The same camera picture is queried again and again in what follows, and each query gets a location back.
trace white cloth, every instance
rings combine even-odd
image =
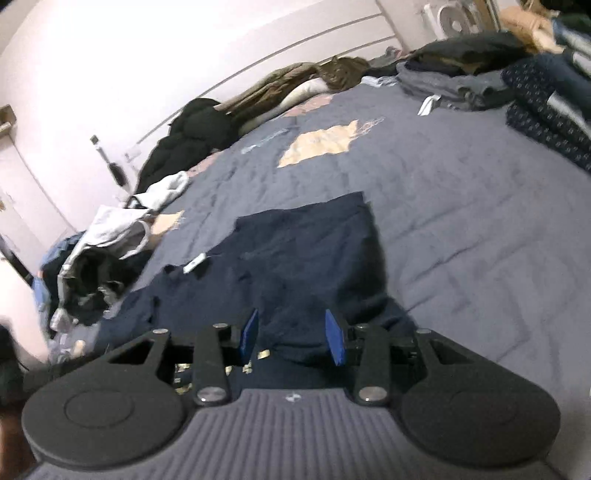
[[[364,85],[369,85],[370,87],[380,88],[381,86],[391,87],[392,85],[396,85],[398,81],[396,77],[370,77],[366,75],[365,77],[361,77],[361,83]]]
[[[308,80],[307,82],[295,87],[275,108],[272,108],[268,112],[256,116],[252,120],[249,120],[244,125],[242,125],[239,128],[238,133],[242,137],[268,120],[271,120],[282,113],[287,112],[290,108],[305,102],[313,96],[330,91],[331,90],[327,87],[326,82],[323,79],[318,78]]]
[[[180,171],[150,185],[144,193],[130,199],[129,206],[142,206],[151,210],[161,210],[174,199],[180,197],[189,185],[189,175]]]
[[[51,318],[50,326],[53,330],[68,332],[74,325],[74,319],[63,306],[70,298],[67,280],[77,275],[76,263],[84,252],[90,248],[104,248],[119,260],[140,253],[150,244],[150,227],[158,211],[179,197],[188,185],[189,175],[181,171],[150,185],[145,193],[135,195],[128,202],[130,207],[144,208],[99,207],[88,230],[82,235],[57,276],[60,307]]]
[[[63,305],[70,298],[67,279],[76,275],[76,262],[90,248],[104,248],[114,257],[124,260],[141,252],[150,240],[150,224],[154,217],[148,209],[125,209],[101,205],[74,250],[57,276],[60,307],[51,318],[50,326],[56,332],[71,330],[74,320]]]

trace bed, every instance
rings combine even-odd
[[[510,130],[503,109],[417,116],[420,102],[396,85],[310,102],[252,131],[193,178],[164,211],[183,211],[178,227],[133,289],[216,245],[237,217],[363,191],[389,293],[417,324],[540,384],[561,408],[545,462],[482,478],[587,480],[591,177]],[[348,135],[340,153],[308,150],[300,135],[318,131]],[[58,336],[54,353],[92,345],[98,328]]]

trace beige patch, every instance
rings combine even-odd
[[[293,108],[290,108],[287,112],[283,114],[283,116],[298,116],[298,115],[305,115],[312,110],[316,110],[321,106],[328,105],[332,100],[333,94],[332,93],[321,93],[320,95],[316,95],[312,97],[307,102],[301,103],[300,105],[296,105]]]
[[[328,130],[316,130],[301,134],[283,154],[277,168],[295,165],[307,158],[318,157],[325,153],[336,155],[349,151],[349,144],[365,135],[372,127],[382,122],[383,118],[365,122],[357,129],[357,120],[349,125],[335,125]]]
[[[177,213],[161,213],[154,219],[154,223],[152,227],[150,227],[150,240],[148,240],[148,246],[146,247],[149,250],[153,250],[158,246],[162,237],[166,232],[169,230],[174,230],[181,218],[181,215],[184,213],[184,210],[181,210]]]
[[[72,349],[72,358],[78,358],[84,355],[85,346],[86,342],[84,340],[75,341],[74,348]]]

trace metal screw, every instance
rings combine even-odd
[[[388,392],[382,387],[363,387],[359,390],[359,398],[363,401],[381,401],[388,396]]]
[[[226,391],[221,387],[204,387],[197,392],[201,403],[214,403],[225,400]]]

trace tag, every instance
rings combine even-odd
[[[441,95],[431,95],[430,97],[425,98],[425,101],[421,105],[421,108],[418,110],[417,115],[427,116],[439,106],[440,100]]]
[[[205,253],[199,254],[183,267],[183,273],[186,275],[187,273],[191,272],[197,265],[205,262],[206,258],[207,255]]]

